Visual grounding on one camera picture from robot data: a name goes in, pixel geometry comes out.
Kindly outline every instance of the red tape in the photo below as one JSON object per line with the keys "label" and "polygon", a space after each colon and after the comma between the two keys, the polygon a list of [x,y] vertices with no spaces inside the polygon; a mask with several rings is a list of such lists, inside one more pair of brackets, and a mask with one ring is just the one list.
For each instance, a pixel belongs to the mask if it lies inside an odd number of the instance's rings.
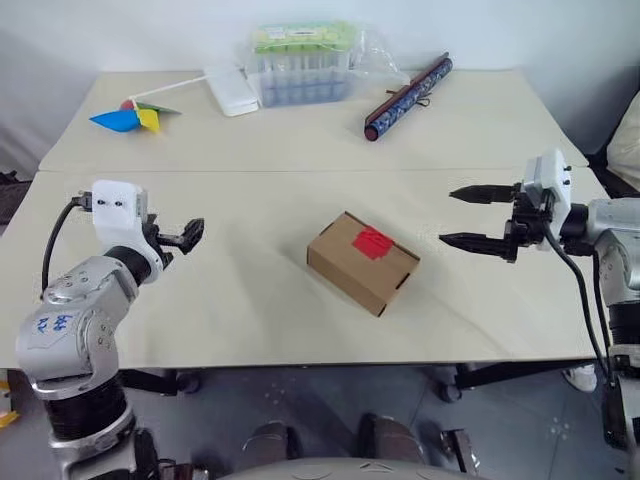
{"label": "red tape", "polygon": [[393,240],[383,235],[375,228],[365,227],[352,245],[364,253],[371,260],[384,257],[391,247],[393,246]]}

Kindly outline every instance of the white wall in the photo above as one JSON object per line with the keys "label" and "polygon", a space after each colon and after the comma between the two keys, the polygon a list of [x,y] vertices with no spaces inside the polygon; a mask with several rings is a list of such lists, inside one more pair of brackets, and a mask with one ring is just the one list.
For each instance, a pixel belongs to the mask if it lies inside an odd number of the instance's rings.
{"label": "white wall", "polygon": [[522,68],[596,150],[638,84],[638,0],[0,0],[0,162],[33,172],[101,70],[196,69],[260,23],[377,26],[401,66]]}

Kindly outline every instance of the caster wheel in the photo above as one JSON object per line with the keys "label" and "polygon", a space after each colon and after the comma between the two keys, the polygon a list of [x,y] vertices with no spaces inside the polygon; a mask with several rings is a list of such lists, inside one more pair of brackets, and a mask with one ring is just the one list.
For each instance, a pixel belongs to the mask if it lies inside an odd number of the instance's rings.
{"label": "caster wheel", "polygon": [[177,378],[178,391],[184,394],[196,393],[202,386],[202,379],[199,373],[180,373]]}
{"label": "caster wheel", "polygon": [[456,403],[462,398],[462,392],[455,385],[440,383],[438,385],[438,398],[446,403]]}

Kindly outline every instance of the gray floor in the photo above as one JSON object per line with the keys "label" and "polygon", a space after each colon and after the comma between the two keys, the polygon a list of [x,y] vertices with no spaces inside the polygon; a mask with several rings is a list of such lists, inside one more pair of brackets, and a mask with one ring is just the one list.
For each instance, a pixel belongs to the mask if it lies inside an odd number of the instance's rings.
{"label": "gray floor", "polygon": [[[308,456],[346,456],[365,412],[409,425],[429,461],[456,465],[437,448],[441,429],[465,428],[483,477],[495,480],[623,479],[623,452],[602,439],[600,394],[573,390],[552,372],[465,392],[445,404],[432,392],[446,368],[409,366],[208,370],[202,389],[176,398],[128,390],[160,456],[233,469],[262,423],[295,427]],[[48,426],[21,375],[12,376],[21,418],[0,430],[0,478],[50,479]]]}

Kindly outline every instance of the black cable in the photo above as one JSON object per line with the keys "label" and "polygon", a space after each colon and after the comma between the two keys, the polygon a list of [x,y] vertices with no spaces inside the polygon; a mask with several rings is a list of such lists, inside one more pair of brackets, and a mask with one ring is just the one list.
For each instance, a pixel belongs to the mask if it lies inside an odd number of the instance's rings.
{"label": "black cable", "polygon": [[602,292],[600,292],[600,258],[598,252],[593,251],[593,294],[596,297],[596,307],[598,309],[598,319],[600,320],[600,330],[602,331],[602,338],[604,338],[604,347],[606,348],[607,355],[607,367],[609,369],[609,382],[613,382],[613,368],[611,365],[611,356],[609,355],[609,348],[611,347],[611,340],[609,339],[609,329],[607,328],[607,319],[604,315],[604,307],[602,306]]}
{"label": "black cable", "polygon": [[44,250],[44,258],[42,259],[42,293],[44,293],[49,286],[49,264],[51,263],[51,253],[53,252],[53,246],[56,243],[56,238],[58,238],[62,224],[67,219],[71,210],[73,210],[74,207],[79,206],[81,205],[78,201],[78,197],[73,197],[62,209],[56,223],[53,225],[53,230],[51,230],[49,241],[47,242],[47,248]]}
{"label": "black cable", "polygon": [[551,245],[551,248],[558,254],[558,256],[562,259],[562,261],[571,269],[573,274],[576,276],[576,280],[578,281],[578,289],[580,290],[580,300],[582,302],[582,312],[584,313],[584,321],[587,325],[587,332],[589,333],[589,340],[591,341],[591,346],[593,347],[593,351],[596,354],[596,358],[598,363],[600,364],[600,368],[604,372],[607,379],[610,378],[609,369],[606,368],[604,360],[602,358],[602,352],[600,352],[600,347],[598,346],[598,340],[596,339],[595,332],[593,331],[593,325],[591,324],[591,312],[589,311],[589,298],[587,296],[587,286],[584,282],[584,277],[582,276],[582,272],[576,263],[567,255],[558,241],[553,237],[551,233],[551,229],[549,227],[549,223],[544,224],[544,236]]}

